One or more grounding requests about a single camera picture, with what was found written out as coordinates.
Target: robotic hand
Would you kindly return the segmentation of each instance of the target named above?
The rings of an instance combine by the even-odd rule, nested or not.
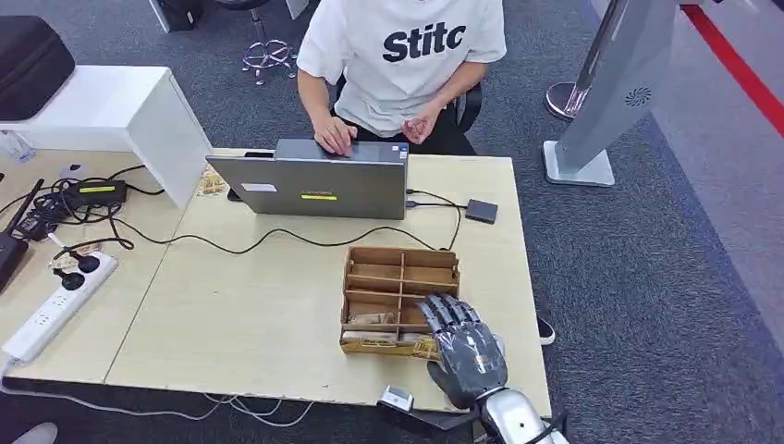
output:
[[[542,422],[522,393],[507,388],[507,363],[490,328],[466,302],[431,294],[417,302],[433,330],[441,365],[427,363],[433,381],[459,409],[479,411],[488,435],[503,444],[568,444],[565,415]]]
[[[431,294],[417,306],[433,330],[444,365],[429,361],[427,371],[455,407],[468,409],[507,384],[504,356],[490,328],[470,305],[448,294]]]

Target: black pants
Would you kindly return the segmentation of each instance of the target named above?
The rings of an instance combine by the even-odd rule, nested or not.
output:
[[[476,155],[471,143],[458,128],[455,109],[452,106],[441,111],[433,126],[433,132],[420,145],[409,142],[403,133],[392,137],[379,137],[354,122],[343,117],[341,119],[347,124],[357,127],[357,140],[360,142],[408,143],[409,153],[412,154]]]

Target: red stripe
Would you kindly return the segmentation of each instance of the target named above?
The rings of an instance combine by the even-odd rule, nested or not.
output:
[[[713,24],[710,18],[698,5],[683,5],[680,9],[692,21],[708,43],[713,53],[718,57],[724,67],[732,74],[735,81],[752,99],[752,102],[762,111],[773,127],[784,137],[784,105],[754,74],[749,65],[741,58],[735,48],[727,41],[724,35]]]

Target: gray laptop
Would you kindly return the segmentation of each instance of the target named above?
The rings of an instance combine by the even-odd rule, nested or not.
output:
[[[341,156],[313,140],[281,139],[274,157],[208,155],[207,162],[256,213],[403,219],[408,149],[355,142]]]

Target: office chair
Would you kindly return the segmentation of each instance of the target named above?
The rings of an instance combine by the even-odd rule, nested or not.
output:
[[[255,69],[257,85],[264,85],[265,80],[260,79],[262,76],[262,69],[269,69],[279,66],[288,68],[288,77],[294,79],[297,77],[296,70],[294,69],[293,61],[297,58],[294,48],[286,42],[281,40],[267,40],[267,33],[264,30],[262,23],[262,16],[260,12],[261,6],[268,3],[270,0],[215,0],[218,5],[225,9],[233,11],[248,11],[251,12],[253,19],[253,28],[256,29],[256,36],[258,41],[251,44],[245,50],[242,56],[243,71],[250,71]]]

